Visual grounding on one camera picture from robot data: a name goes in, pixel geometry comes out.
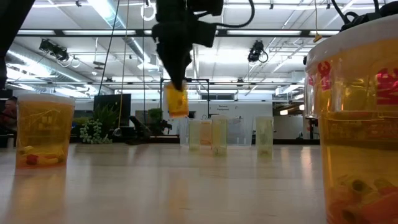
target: table surface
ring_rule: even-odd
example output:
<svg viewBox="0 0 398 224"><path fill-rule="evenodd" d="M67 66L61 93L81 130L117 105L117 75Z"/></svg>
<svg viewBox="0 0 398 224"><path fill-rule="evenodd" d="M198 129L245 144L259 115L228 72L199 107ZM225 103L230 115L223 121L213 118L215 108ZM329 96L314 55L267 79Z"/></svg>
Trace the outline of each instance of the table surface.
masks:
<svg viewBox="0 0 398 224"><path fill-rule="evenodd" d="M0 223L325 224L320 148L78 144L66 169L36 170L0 149Z"/></svg>

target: person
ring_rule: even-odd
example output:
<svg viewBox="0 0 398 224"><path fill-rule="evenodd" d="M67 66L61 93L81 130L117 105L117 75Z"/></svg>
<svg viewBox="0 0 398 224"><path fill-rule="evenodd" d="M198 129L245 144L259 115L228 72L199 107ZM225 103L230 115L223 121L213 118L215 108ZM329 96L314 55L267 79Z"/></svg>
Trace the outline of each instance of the person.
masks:
<svg viewBox="0 0 398 224"><path fill-rule="evenodd" d="M17 127L17 98L10 97L6 101L6 109L0 115L0 124L11 129Z"/></svg>

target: white wall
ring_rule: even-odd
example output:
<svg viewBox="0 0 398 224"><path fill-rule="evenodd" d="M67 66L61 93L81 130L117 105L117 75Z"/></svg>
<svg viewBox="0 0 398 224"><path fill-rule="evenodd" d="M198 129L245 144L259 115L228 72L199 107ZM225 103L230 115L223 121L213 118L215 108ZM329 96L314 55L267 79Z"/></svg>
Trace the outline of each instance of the white wall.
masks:
<svg viewBox="0 0 398 224"><path fill-rule="evenodd" d="M274 139L296 139L303 132L303 116L274 116Z"/></svg>

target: ceiling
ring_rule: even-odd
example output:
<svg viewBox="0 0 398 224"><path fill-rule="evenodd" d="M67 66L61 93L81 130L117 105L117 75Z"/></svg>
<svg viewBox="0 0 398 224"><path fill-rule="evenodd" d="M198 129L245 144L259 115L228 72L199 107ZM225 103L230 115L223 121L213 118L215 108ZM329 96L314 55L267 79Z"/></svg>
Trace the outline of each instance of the ceiling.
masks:
<svg viewBox="0 0 398 224"><path fill-rule="evenodd" d="M316 19L312 0L254 0L256 4L256 15L253 21L245 29L309 29L315 30ZM80 1L82 7L75 6L74 1L65 0L36 0L34 7L27 16L22 29L109 29L109 25L87 1ZM128 21L128 29L151 29L156 24L155 19L144 21L141 16L142 1L130 0L129 16L127 19L127 0L120 0L119 16ZM337 16L333 6L326 9L328 0L318 0L318 29L339 30L343 21ZM348 5L348 11L357 14L373 12L372 0L337 0L340 8ZM144 15L149 17L153 9L144 10ZM241 24L246 22L250 16L250 8L247 0L226 0L222 16L206 16L201 20L206 22L223 22L226 24ZM66 47L68 53L80 60L80 65L67 69L72 70L86 78L94 81L101 80L101 70L96 71L93 61L105 62L108 49L109 37L98 38L98 51L95 59L94 37L46 37L52 42ZM39 50L41 37L15 38L15 43L44 56ZM147 55L156 55L156 44L150 37L136 37L135 40ZM262 40L267 46L269 61L252 67L248 63L249 48L255 40ZM198 73L193 72L189 66L187 76L191 78L209 78L214 82L231 82L237 78L244 78L246 82L292 82L292 72L302 72L305 66L302 63L303 56L316 46L313 38L273 38L273 37L217 37L212 48L197 46L198 50ZM141 62L134 52L127 47L127 57L124 58L125 43L120 37L113 38L110 55L107 61L105 77L121 81L123 64L126 81L142 80L145 76L146 82L159 81L160 73L157 70L137 67ZM52 56L46 55L49 60L55 61ZM158 88L158 85L149 85L150 88ZM142 86L130 86L130 88L142 88ZM259 86L257 89L270 89L276 86Z"/></svg>

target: ductwork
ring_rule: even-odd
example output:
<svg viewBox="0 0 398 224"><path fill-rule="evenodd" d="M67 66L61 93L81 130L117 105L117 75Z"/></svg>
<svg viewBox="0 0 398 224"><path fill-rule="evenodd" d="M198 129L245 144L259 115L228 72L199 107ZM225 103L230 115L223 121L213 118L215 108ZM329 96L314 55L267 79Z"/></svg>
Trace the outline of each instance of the ductwork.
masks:
<svg viewBox="0 0 398 224"><path fill-rule="evenodd" d="M116 16L116 6L114 5L113 1L88 0L88 2L112 29ZM115 29L126 29L126 23L119 16L116 16ZM137 58L141 61L141 63L150 63L149 56L143 51L142 47L133 37L122 37L122 40L137 55Z"/></svg>
<svg viewBox="0 0 398 224"><path fill-rule="evenodd" d="M26 48L13 43L6 55L6 63L14 65L37 65L37 74L48 73L55 75L57 81L63 82L92 82L89 78L80 75L74 71L60 66L58 63L53 62L41 55L38 55ZM103 87L101 94L113 94L113 91L108 87Z"/></svg>

